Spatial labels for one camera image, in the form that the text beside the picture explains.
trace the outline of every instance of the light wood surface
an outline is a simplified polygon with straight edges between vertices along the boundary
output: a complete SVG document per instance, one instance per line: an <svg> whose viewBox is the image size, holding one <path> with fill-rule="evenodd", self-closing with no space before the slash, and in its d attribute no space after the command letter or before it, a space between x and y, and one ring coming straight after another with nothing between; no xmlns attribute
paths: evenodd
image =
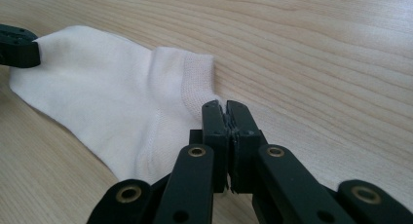
<svg viewBox="0 0 413 224"><path fill-rule="evenodd" d="M413 0L0 0L0 23L214 55L216 92L320 183L366 180L413 210ZM0 67L0 223L85 223L116 178L8 79ZM215 195L213 222L256 223L250 196Z"/></svg>

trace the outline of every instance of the sock cuff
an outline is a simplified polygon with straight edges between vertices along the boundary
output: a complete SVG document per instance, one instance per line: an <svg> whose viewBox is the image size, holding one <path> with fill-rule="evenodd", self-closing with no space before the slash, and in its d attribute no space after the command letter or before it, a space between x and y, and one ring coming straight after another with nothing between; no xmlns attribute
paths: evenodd
<svg viewBox="0 0 413 224"><path fill-rule="evenodd" d="M220 100L214 93L213 56L188 52L184 58L182 100L190 113L202 120L202 106L212 100Z"/></svg>

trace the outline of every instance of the black clamp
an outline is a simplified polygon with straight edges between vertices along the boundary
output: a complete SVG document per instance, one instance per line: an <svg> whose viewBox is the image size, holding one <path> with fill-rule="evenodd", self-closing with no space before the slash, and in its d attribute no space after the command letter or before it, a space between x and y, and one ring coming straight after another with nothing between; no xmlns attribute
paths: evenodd
<svg viewBox="0 0 413 224"><path fill-rule="evenodd" d="M30 68L40 64L37 36L23 28L0 24L0 64Z"/></svg>
<svg viewBox="0 0 413 224"><path fill-rule="evenodd" d="M228 101L203 106L203 129L173 171L150 186L117 183L103 196L88 223L211 223L213 193L252 194L260 223L413 223L413 214L379 187L345 181L338 191L320 185L286 148L268 144L248 108Z"/></svg>

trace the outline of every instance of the wooden table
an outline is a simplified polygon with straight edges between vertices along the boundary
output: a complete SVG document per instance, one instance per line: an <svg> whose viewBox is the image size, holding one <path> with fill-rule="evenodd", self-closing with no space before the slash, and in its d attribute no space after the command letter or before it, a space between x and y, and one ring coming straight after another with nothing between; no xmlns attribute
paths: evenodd
<svg viewBox="0 0 413 224"><path fill-rule="evenodd" d="M0 0L0 23L214 55L216 92L320 183L366 180L413 210L413 0ZM0 67L0 223L85 223L116 178L8 79ZM256 223L250 196L215 195L213 222Z"/></svg>

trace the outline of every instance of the white sock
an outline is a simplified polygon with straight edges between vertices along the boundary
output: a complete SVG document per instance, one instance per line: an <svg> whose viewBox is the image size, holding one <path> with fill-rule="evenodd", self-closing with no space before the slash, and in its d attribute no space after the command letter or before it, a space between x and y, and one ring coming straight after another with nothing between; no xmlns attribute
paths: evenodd
<svg viewBox="0 0 413 224"><path fill-rule="evenodd" d="M41 65L11 68L11 89L71 130L120 180L168 174L213 93L212 56L150 51L73 26L37 39Z"/></svg>

